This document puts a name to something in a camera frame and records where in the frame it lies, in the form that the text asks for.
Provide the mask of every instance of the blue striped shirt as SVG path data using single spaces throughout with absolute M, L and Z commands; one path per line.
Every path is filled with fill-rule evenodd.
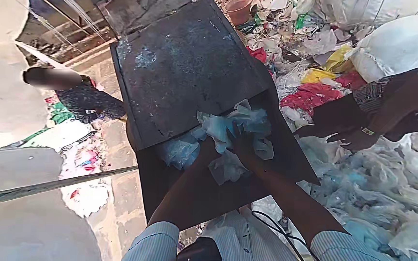
M 169 222 L 150 225 L 135 238 L 122 261 L 174 261 L 179 229 Z M 208 222 L 202 236 L 212 238 L 224 261 L 297 261 L 269 227 L 252 216 L 250 210 L 232 211 Z M 311 251 L 320 261 L 394 261 L 390 256 L 368 248 L 348 234 L 322 231 Z

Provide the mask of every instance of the metal pipe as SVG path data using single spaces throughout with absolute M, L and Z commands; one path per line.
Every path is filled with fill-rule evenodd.
M 107 26 L 109 27 L 109 29 L 112 31 L 112 33 L 114 34 L 114 37 L 116 38 L 117 42 L 119 42 L 119 36 L 117 35 L 116 31 L 114 30 L 114 28 L 109 24 L 109 21 L 106 19 L 106 17 L 104 16 L 103 12 L 101 12 L 101 9 L 99 9 L 99 7 L 97 6 L 96 3 L 93 3 L 94 7 L 96 7 L 96 9 L 99 11 L 99 13 L 101 14 L 101 17 L 103 18 L 103 20 L 107 23 Z
M 82 183 L 85 181 L 90 181 L 93 179 L 120 174 L 120 173 L 132 171 L 136 169 L 138 169 L 138 166 L 126 167 L 122 169 L 114 169 L 114 170 L 109 170 L 109 171 L 105 171 L 101 173 L 72 177 L 72 178 L 67 178 L 67 179 L 62 179 L 62 180 L 49 181 L 45 183 L 29 185 L 29 186 L 20 187 L 20 188 L 7 189 L 7 190 L 0 191 L 0 203 L 8 201 L 8 200 L 12 200 L 12 199 L 20 198 L 20 197 L 25 197 L 25 196 L 30 196 L 30 195 L 50 191 L 53 189 L 59 189 L 62 187 Z
M 74 25 L 76 25 L 80 30 L 82 30 L 83 32 L 85 32 L 87 35 L 90 35 L 87 31 L 85 31 L 85 29 L 83 29 L 76 21 L 74 21 L 72 18 L 70 18 L 66 13 L 64 13 L 64 11 L 62 11 L 61 9 L 57 8 L 55 5 L 53 5 L 52 3 L 50 3 L 50 1 L 48 0 L 43 0 L 45 3 L 49 4 L 49 6 L 51 6 L 53 9 L 55 9 L 56 11 L 58 11 L 61 15 L 63 15 L 65 18 L 67 18 L 67 20 L 73 22 Z

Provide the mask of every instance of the yellow plastic bag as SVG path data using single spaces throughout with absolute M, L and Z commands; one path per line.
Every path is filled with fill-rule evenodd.
M 331 73 L 344 72 L 350 65 L 352 65 L 351 60 L 345 60 L 345 55 L 351 50 L 352 47 L 349 45 L 342 45 L 340 49 L 336 50 L 332 55 L 330 55 L 322 69 Z
M 323 78 L 335 79 L 336 75 L 331 72 L 326 72 L 320 69 L 311 68 L 306 71 L 306 75 L 301 80 L 301 83 L 303 84 L 318 83 Z

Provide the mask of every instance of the terracotta pot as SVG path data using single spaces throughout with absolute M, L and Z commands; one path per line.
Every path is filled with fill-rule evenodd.
M 225 5 L 225 11 L 230 16 L 232 23 L 236 26 L 246 23 L 249 20 L 249 11 L 253 0 L 230 0 Z

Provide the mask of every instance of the bracelet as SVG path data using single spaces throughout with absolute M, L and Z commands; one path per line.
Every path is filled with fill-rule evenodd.
M 374 131 L 371 131 L 371 130 L 369 130 L 368 128 L 366 128 L 366 127 L 363 127 L 363 128 L 361 128 L 360 129 L 363 133 L 365 133 L 365 134 L 367 134 L 367 135 L 369 135 L 369 136 L 373 136 L 373 135 L 375 135 L 375 132 Z

